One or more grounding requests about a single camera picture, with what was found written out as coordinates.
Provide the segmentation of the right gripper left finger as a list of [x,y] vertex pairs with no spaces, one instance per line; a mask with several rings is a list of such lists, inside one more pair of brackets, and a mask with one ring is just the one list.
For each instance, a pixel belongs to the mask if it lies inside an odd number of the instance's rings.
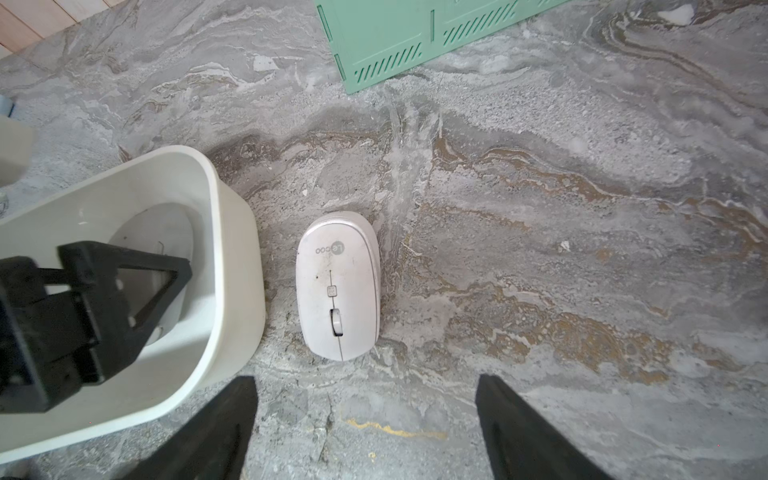
[[238,376],[126,479],[239,479],[258,407],[255,378]]

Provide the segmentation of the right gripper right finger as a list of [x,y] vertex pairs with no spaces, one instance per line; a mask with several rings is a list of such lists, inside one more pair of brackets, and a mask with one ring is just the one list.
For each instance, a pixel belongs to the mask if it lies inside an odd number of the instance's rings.
[[496,479],[608,479],[500,377],[479,378],[475,404]]

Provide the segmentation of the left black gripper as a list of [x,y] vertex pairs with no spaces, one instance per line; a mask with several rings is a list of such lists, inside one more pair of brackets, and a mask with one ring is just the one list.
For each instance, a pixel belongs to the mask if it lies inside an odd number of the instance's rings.
[[[192,279],[188,259],[96,241],[57,248],[61,269],[1,261],[1,412],[41,414],[131,366]],[[123,270],[165,283],[136,312]]]

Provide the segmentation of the white plastic storage box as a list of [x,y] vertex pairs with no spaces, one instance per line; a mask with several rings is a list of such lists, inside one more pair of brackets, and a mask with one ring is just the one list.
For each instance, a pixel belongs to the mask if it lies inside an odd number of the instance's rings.
[[105,384],[46,413],[3,415],[3,462],[156,420],[236,374],[255,353],[266,317],[256,220],[193,148],[157,149],[4,218],[1,254],[55,268],[58,245],[105,242],[135,215],[165,203],[186,209],[194,233],[193,277],[179,323]]

